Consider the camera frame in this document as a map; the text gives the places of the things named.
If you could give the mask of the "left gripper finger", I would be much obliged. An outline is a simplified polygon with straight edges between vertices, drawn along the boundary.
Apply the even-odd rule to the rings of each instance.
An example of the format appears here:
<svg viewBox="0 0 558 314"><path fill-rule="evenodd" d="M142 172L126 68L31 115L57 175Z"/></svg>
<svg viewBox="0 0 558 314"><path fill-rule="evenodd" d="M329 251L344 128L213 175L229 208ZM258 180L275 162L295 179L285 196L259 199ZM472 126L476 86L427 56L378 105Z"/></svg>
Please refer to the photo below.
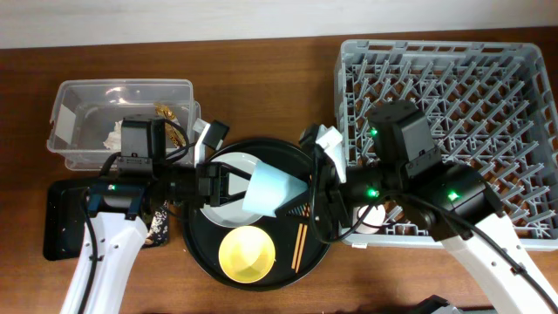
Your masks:
<svg viewBox="0 0 558 314"><path fill-rule="evenodd" d="M241 178L243 178L244 180L247 180L247 181L251 180L252 174L249 174L249 173L241 170L240 168L230 166L229 164L224 163L224 162L221 163L221 167L225 169L225 172L227 174L234 174L234 175L239 176L239 177L241 177Z"/></svg>
<svg viewBox="0 0 558 314"><path fill-rule="evenodd" d="M246 192L236 193L234 195L227 196L227 204L233 203L235 201L241 201L245 198Z"/></svg>

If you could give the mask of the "light blue cup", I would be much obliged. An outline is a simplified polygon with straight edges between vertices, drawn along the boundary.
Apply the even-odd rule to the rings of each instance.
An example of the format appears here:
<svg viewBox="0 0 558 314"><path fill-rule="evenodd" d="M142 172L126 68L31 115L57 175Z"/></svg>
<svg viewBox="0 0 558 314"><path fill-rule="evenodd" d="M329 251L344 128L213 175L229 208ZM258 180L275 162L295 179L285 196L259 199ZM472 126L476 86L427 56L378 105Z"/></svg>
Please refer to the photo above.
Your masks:
<svg viewBox="0 0 558 314"><path fill-rule="evenodd" d="M276 210L308 190L305 181L257 161L246 190L242 210L276 218Z"/></svg>

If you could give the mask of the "pink cup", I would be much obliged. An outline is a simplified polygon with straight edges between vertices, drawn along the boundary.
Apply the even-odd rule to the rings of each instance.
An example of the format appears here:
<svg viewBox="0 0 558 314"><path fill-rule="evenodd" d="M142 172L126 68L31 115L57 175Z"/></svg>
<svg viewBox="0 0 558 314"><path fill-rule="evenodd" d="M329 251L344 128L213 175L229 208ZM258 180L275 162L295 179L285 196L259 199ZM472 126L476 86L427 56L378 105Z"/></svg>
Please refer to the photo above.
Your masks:
<svg viewBox="0 0 558 314"><path fill-rule="evenodd" d="M366 215L364 221L358 226L356 232L359 234L375 234L383 226L386 211L383 205L373 207Z"/></svg>

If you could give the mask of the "yellow bowl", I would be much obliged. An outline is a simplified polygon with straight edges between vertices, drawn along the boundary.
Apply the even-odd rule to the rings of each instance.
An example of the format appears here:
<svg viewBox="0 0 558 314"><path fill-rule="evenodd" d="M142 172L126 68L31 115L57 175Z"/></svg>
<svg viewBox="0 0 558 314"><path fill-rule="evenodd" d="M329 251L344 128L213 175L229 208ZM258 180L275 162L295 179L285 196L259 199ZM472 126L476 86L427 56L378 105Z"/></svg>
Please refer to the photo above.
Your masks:
<svg viewBox="0 0 558 314"><path fill-rule="evenodd" d="M221 270L234 282L255 283L271 271L276 261L276 248L263 229L242 226L224 236L218 260Z"/></svg>

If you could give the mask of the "white tissue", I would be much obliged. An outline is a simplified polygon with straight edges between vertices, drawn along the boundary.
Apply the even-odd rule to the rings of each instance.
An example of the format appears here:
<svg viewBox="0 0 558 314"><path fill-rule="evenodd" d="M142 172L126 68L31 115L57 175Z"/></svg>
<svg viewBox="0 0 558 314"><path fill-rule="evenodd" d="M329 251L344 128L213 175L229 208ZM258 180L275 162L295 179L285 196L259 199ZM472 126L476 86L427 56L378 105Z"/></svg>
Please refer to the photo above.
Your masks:
<svg viewBox="0 0 558 314"><path fill-rule="evenodd" d="M119 151L121 149L121 126L122 120L114 124L113 130L109 132L106 140L103 142L106 149L111 151Z"/></svg>

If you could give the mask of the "noodle food leftovers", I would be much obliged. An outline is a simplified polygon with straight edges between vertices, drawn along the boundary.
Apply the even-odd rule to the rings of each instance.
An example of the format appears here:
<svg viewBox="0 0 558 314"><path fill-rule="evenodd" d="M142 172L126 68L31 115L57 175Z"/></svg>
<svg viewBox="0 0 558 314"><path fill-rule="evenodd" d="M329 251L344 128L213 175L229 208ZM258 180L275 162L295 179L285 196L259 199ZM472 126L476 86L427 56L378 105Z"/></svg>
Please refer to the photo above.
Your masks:
<svg viewBox="0 0 558 314"><path fill-rule="evenodd" d="M143 248L164 246L169 240L169 214L167 205L161 205L155 212L148 228Z"/></svg>

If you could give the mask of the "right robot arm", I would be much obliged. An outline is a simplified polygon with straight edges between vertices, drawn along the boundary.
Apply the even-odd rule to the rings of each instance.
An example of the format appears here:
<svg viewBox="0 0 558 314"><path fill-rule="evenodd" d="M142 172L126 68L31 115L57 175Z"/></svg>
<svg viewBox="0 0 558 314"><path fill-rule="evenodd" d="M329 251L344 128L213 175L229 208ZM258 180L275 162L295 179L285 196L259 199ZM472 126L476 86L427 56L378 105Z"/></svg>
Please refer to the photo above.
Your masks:
<svg viewBox="0 0 558 314"><path fill-rule="evenodd" d="M341 242L364 220L353 213L387 201L429 232L474 278L499 313L555 313L557 293L526 252L500 197L473 167L444 162L426 115L398 100L367 116L374 166L347 167L336 128L312 125L299 140L312 164L309 187L275 209L307 206L323 243Z"/></svg>

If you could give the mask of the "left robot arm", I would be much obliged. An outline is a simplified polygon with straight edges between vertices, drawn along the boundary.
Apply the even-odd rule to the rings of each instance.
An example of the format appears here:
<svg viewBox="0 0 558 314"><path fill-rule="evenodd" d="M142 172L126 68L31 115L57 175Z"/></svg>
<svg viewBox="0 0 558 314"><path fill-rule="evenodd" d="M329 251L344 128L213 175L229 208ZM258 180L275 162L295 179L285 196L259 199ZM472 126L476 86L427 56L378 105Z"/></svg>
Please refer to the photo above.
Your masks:
<svg viewBox="0 0 558 314"><path fill-rule="evenodd" d="M143 214L153 200L184 202L201 208L220 207L243 198L230 194L234 174L251 175L223 162L207 161L203 146L216 150L228 133L219 121L205 123L200 138L172 152L166 149L166 126L184 129L156 114L126 116L121 124L121 149L111 154L99 177L83 191L79 210L85 233L78 265L61 311L116 313L133 264L147 238Z"/></svg>

